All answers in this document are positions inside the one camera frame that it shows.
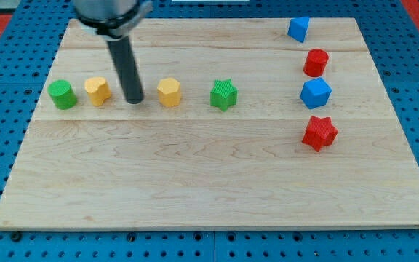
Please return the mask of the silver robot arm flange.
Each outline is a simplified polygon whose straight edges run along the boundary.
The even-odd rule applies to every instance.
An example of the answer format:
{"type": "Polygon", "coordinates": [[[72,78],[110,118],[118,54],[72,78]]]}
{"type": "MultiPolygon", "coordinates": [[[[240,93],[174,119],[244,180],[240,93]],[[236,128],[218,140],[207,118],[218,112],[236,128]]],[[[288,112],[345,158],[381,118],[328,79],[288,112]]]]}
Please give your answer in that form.
{"type": "Polygon", "coordinates": [[[77,19],[97,35],[121,39],[153,10],[152,1],[74,0],[77,19]]]}

